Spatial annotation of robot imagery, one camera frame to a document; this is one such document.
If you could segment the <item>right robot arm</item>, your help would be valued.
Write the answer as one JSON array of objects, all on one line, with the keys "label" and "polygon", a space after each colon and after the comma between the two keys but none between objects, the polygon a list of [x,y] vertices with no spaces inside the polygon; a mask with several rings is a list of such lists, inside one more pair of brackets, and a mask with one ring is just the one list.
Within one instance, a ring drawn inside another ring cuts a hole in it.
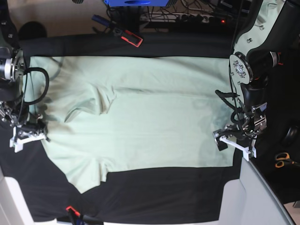
[{"label": "right robot arm", "polygon": [[[31,102],[25,101],[27,79],[31,72],[45,77],[42,95]],[[41,114],[32,114],[29,106],[39,103],[49,88],[49,75],[40,67],[27,67],[19,46],[17,30],[12,23],[8,2],[0,2],[0,119],[13,129],[9,146],[18,153],[26,143],[47,140],[46,125]]]}]

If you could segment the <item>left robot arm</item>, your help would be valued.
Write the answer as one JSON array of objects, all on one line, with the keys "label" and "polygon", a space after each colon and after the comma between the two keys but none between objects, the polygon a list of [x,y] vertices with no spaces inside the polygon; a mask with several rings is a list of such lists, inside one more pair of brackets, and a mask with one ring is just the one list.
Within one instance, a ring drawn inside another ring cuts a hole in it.
[{"label": "left robot arm", "polygon": [[219,150],[233,146],[245,160],[256,157],[255,142],[267,127],[267,72],[300,31],[297,0],[254,0],[244,26],[236,30],[229,57],[230,92],[216,91],[233,112],[231,123],[214,131]]}]

